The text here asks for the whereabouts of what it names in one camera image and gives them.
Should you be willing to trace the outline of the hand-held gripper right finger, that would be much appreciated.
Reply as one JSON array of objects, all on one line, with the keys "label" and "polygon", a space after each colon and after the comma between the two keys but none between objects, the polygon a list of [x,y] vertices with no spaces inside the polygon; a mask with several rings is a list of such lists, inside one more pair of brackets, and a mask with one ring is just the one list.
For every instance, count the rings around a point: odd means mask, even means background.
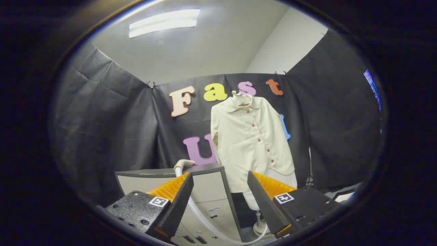
[{"label": "hand-held gripper right finger", "polygon": [[296,189],[254,171],[248,173],[247,184],[276,238],[305,231],[342,207],[310,186]]}]

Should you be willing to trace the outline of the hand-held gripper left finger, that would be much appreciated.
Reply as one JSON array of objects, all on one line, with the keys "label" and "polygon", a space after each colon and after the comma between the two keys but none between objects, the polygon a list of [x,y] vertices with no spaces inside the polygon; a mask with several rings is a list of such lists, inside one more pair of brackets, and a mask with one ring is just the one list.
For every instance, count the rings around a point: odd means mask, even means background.
[{"label": "hand-held gripper left finger", "polygon": [[192,174],[185,173],[148,192],[130,192],[105,207],[104,214],[136,234],[170,241],[176,235],[193,187]]}]

